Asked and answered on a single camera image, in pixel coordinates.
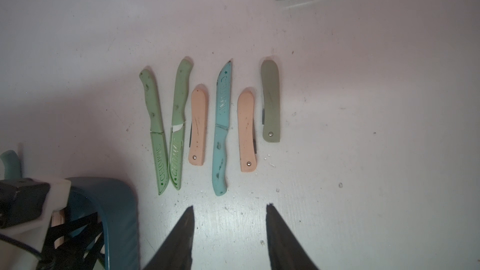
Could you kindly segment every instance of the ceramic knife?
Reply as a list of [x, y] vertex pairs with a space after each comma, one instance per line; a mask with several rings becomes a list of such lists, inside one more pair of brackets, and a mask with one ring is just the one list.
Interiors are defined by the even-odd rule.
[[155, 78], [148, 69], [143, 69], [139, 76], [145, 90], [145, 104], [150, 115], [150, 137], [152, 139], [155, 176], [158, 194], [161, 195], [169, 184], [169, 172], [167, 167], [167, 143], [163, 131], [159, 93], [157, 92]]
[[212, 184], [215, 195], [227, 192], [225, 168], [227, 150], [225, 140], [230, 126], [230, 89], [232, 62], [226, 63], [216, 81], [215, 136], [213, 138]]
[[182, 186], [183, 139], [185, 136], [185, 104], [188, 97], [188, 80], [194, 65], [186, 59], [180, 62], [173, 95], [172, 128], [170, 130], [170, 158], [168, 169], [175, 189]]

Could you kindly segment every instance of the blue knife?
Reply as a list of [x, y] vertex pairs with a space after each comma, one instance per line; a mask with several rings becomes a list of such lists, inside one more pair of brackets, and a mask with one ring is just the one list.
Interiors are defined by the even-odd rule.
[[230, 125], [230, 88], [232, 81], [232, 62], [226, 63], [216, 81], [215, 137], [213, 139], [212, 184], [215, 195], [227, 192], [225, 168], [227, 150], [225, 139]]

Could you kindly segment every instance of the sage green folding knife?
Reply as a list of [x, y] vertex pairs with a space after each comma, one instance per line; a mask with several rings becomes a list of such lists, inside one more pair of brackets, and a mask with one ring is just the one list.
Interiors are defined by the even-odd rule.
[[261, 123], [263, 139], [267, 142], [280, 142], [280, 78], [279, 68], [274, 61], [261, 64], [261, 84], [263, 87], [264, 108]]
[[170, 130], [170, 158], [168, 172], [175, 189], [182, 186], [183, 138], [185, 136], [185, 104], [188, 98], [188, 80], [194, 65], [186, 59], [180, 62], [173, 95], [172, 128]]
[[148, 69], [140, 72], [140, 80], [145, 90], [145, 104], [150, 115], [150, 137], [152, 139], [152, 153], [155, 162], [156, 183], [158, 194], [161, 195], [169, 184], [167, 161], [167, 143], [163, 131], [162, 113], [160, 112], [159, 93], [155, 78]]

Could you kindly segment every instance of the blue plastic part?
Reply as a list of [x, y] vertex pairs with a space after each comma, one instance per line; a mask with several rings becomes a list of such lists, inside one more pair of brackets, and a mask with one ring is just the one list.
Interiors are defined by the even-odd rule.
[[71, 181], [68, 207], [72, 220], [93, 212], [102, 220], [105, 270], [139, 270], [137, 201], [133, 191], [114, 178], [67, 179]]
[[215, 126], [215, 137], [213, 140], [213, 161], [212, 161], [212, 185], [215, 195], [222, 196], [227, 192], [225, 183], [225, 168], [227, 165], [227, 149], [225, 139], [229, 131]]
[[0, 154], [0, 160], [5, 167], [5, 179], [17, 179], [22, 177], [22, 165], [18, 155], [13, 150]]

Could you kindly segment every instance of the white table surface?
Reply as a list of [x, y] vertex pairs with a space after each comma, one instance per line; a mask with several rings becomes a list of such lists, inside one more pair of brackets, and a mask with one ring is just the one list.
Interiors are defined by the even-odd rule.
[[[0, 152], [20, 147], [26, 176], [128, 183], [142, 266], [193, 205], [192, 269], [268, 269], [273, 203], [322, 270], [478, 269], [479, 23], [480, 0], [0, 0]], [[184, 154], [182, 188], [158, 196], [138, 74], [154, 70], [170, 130], [185, 56], [190, 91], [210, 95], [206, 160]], [[266, 57], [280, 69], [276, 144], [262, 139]], [[228, 192], [216, 197], [214, 98], [230, 59]], [[252, 173], [239, 165], [246, 87]]]

